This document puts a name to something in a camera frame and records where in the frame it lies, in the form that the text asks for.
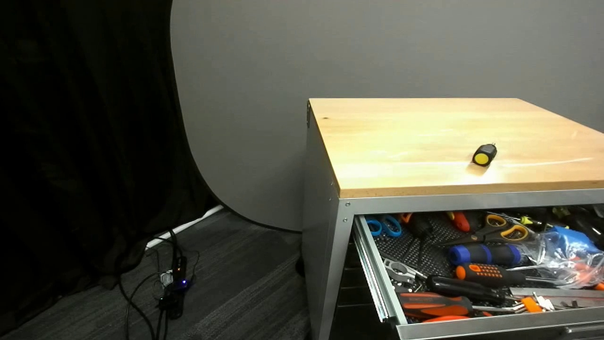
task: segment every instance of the drawer front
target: drawer front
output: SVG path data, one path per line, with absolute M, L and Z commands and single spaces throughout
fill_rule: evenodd
M 392 323 L 398 338 L 511 338 L 530 336 L 536 338 L 604 338 L 604 306 L 573 308 L 543 314 L 513 314 L 492 317 L 468 317 L 462 321 L 439 321 L 439 323 L 409 323 L 403 315 L 396 289 L 390 283 L 383 259 L 385 251 L 379 249 L 369 234 L 364 217 L 356 217 L 352 225 L 352 242 L 358 251 L 358 259 L 369 285 L 369 293 L 379 315 L 379 321 Z

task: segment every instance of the blue tool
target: blue tool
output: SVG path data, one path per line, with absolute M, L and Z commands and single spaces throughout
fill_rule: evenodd
M 369 227 L 369 232 L 373 238 L 381 238 L 381 236 L 400 238 L 402 236 L 402 225 L 394 215 L 371 215 L 371 217 L 366 217 L 366 225 Z

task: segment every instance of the small yellow object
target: small yellow object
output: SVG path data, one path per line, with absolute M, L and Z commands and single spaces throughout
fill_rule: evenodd
M 488 166 L 496 155 L 494 144 L 483 144 L 473 151 L 471 162 L 479 166 Z

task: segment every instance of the scissors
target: scissors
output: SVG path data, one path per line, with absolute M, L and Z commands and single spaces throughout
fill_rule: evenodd
M 486 213 L 485 227 L 471 236 L 475 242 L 526 242 L 534 238 L 534 232 L 520 225 L 519 219 L 505 213 Z
M 381 236 L 400 238 L 402 236 L 402 225 L 394 215 L 366 217 L 366 225 L 369 227 L 369 232 L 373 238 L 381 238 Z

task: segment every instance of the wooden tabletop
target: wooden tabletop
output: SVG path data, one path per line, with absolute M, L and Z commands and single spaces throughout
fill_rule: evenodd
M 604 187 L 604 134 L 519 98 L 311 98 L 339 196 Z M 469 162 L 481 144 L 498 155 Z

